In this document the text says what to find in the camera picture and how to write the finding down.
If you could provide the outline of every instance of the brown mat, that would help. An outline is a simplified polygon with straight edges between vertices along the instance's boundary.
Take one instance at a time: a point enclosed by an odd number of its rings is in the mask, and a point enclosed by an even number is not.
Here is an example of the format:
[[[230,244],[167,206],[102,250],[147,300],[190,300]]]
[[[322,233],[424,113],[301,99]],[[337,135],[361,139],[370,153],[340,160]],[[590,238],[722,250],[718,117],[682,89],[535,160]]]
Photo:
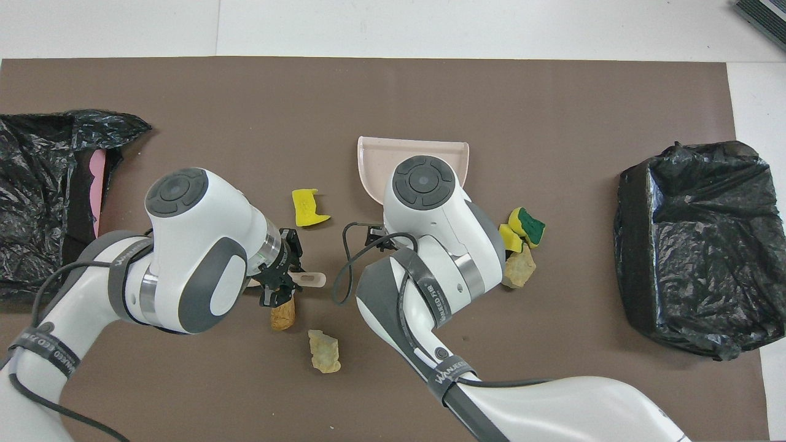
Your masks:
[[[685,144],[734,138],[723,64],[302,58],[4,60],[0,112],[103,108],[156,129],[127,151],[103,231],[149,226],[142,198],[177,168],[208,168],[278,226],[315,187],[327,223],[301,230],[329,281],[340,232],[381,218],[359,180],[359,135],[465,141],[466,190],[496,222],[523,205],[548,224],[525,289],[496,288],[439,335],[487,380],[599,375],[628,382],[694,440],[766,439],[758,352],[727,363],[664,348],[626,323],[614,274],[617,175]],[[359,249],[362,236],[352,238]],[[370,253],[363,263],[380,258]],[[199,336],[127,323],[102,334],[63,404],[132,440],[471,440],[418,377],[327,289],[270,330],[244,297]],[[27,321],[0,316],[9,343]],[[306,331],[340,341],[342,369],[310,367]],[[67,422],[78,440],[97,435]]]

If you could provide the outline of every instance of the sponge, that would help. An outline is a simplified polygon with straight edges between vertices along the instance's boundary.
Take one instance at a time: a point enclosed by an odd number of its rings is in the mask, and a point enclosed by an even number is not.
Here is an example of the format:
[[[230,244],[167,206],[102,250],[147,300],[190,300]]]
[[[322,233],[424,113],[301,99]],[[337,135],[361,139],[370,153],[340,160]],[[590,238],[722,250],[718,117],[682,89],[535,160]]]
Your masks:
[[[511,230],[524,238],[530,249],[538,247],[543,239],[545,224],[533,218],[523,207],[515,208],[513,212],[510,212],[508,225]]]
[[[506,250],[521,253],[524,249],[524,241],[521,241],[521,237],[511,230],[509,225],[500,224],[499,234],[502,236],[502,241],[505,243]]]
[[[297,189],[292,191],[292,202],[295,203],[295,225],[297,227],[313,226],[330,219],[330,215],[317,215],[317,201],[314,199],[316,189]]]

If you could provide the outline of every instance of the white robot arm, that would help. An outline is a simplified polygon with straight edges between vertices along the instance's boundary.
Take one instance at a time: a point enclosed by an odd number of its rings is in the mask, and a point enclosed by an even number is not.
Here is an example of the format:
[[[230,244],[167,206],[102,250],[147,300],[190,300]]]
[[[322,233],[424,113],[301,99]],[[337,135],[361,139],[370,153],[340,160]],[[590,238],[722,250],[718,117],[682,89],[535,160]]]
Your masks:
[[[71,271],[43,320],[14,342],[0,371],[0,440],[72,440],[61,417],[22,396],[19,385],[57,404],[110,322],[199,333],[226,316],[249,278],[266,285],[264,305],[283,303],[297,288],[288,276],[299,269],[296,234],[280,233],[217,175],[171,173],[150,188],[145,208],[155,238],[116,231],[92,242],[79,262],[96,265]]]
[[[432,332],[497,285],[504,245],[444,161],[402,162],[387,185],[384,223],[405,247],[367,266],[358,308],[436,399],[482,441],[663,441],[688,437],[635,388],[606,378],[484,382]]]

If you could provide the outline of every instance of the pink dustpan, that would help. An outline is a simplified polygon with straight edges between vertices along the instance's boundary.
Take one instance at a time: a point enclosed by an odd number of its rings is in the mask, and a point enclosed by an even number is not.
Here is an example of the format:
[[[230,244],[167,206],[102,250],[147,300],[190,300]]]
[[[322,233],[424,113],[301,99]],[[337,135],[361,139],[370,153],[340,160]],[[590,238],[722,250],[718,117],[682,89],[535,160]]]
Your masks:
[[[415,155],[438,157],[453,168],[459,184],[464,185],[469,166],[469,144],[465,142],[428,142],[394,138],[358,138],[358,173],[363,188],[382,204],[385,186],[396,166]]]

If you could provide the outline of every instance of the black plastic bag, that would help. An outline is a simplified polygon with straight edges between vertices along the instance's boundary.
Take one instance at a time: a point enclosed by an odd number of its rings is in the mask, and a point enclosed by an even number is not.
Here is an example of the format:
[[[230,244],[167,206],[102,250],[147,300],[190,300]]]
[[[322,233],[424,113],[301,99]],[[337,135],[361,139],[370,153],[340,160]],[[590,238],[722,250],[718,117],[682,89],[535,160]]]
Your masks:
[[[756,151],[675,143],[624,171],[618,200],[617,279],[631,326],[716,360],[784,336],[786,239]]]
[[[106,191],[120,148],[150,129],[137,116],[93,109],[0,115],[0,310],[31,304],[43,279],[95,239],[93,152],[106,150]]]

